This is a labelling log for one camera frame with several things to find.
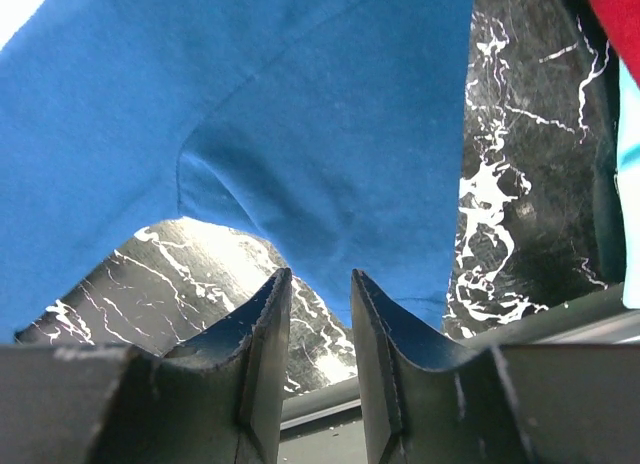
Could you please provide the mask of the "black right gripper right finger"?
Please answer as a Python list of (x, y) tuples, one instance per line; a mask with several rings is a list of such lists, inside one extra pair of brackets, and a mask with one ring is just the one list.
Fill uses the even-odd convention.
[(352, 275), (371, 463), (635, 463), (639, 347), (503, 332), (469, 348)]

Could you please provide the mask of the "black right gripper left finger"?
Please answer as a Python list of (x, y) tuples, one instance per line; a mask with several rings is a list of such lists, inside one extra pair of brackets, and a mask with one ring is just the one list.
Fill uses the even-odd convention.
[(2, 461), (275, 462), (291, 281), (276, 271), (163, 357), (124, 344), (3, 347)]

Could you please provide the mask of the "dark blue t-shirt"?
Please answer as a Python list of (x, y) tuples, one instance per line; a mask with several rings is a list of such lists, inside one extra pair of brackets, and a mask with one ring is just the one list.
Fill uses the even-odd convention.
[(139, 229), (260, 236), (439, 326), (473, 0), (1, 0), (1, 338)]

